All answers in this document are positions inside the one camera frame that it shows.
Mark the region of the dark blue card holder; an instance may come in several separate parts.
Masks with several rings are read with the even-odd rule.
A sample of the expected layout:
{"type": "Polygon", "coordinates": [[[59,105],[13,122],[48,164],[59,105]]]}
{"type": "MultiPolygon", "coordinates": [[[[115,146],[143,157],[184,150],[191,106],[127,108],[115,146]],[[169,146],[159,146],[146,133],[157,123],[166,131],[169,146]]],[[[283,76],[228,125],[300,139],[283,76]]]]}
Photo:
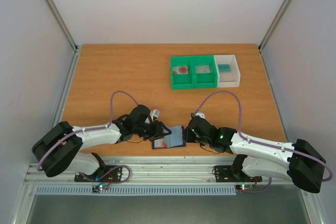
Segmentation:
{"type": "Polygon", "coordinates": [[[185,147],[186,143],[182,140],[182,126],[177,125],[169,128],[172,131],[172,134],[169,136],[165,136],[164,138],[169,141],[169,148],[176,148],[176,147],[185,147]]]}

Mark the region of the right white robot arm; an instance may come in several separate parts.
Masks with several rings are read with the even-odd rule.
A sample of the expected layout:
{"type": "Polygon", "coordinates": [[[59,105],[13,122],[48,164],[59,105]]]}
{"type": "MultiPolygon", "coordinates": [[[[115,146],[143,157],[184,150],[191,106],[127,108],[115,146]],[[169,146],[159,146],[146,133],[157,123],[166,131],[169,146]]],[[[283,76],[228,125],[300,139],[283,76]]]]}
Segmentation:
{"type": "Polygon", "coordinates": [[[235,154],[232,175],[237,180],[247,176],[279,178],[310,193],[320,192],[326,160],[305,140],[290,143],[250,137],[229,127],[216,128],[200,116],[192,117],[183,139],[218,153],[235,154]]]}

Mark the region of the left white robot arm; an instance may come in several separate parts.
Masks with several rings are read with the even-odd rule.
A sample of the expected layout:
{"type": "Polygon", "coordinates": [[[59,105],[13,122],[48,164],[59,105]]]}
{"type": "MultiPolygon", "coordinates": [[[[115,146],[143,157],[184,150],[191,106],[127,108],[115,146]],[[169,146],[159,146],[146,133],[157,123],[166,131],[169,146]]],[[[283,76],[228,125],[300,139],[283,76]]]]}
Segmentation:
{"type": "Polygon", "coordinates": [[[103,144],[119,144],[134,135],[154,141],[171,135],[172,131],[151,114],[145,105],[137,105],[108,124],[78,127],[67,121],[56,124],[31,151],[38,160],[37,170],[47,177],[55,177],[68,168],[84,173],[94,181],[105,177],[106,168],[97,154],[81,154],[80,151],[103,144]]]}

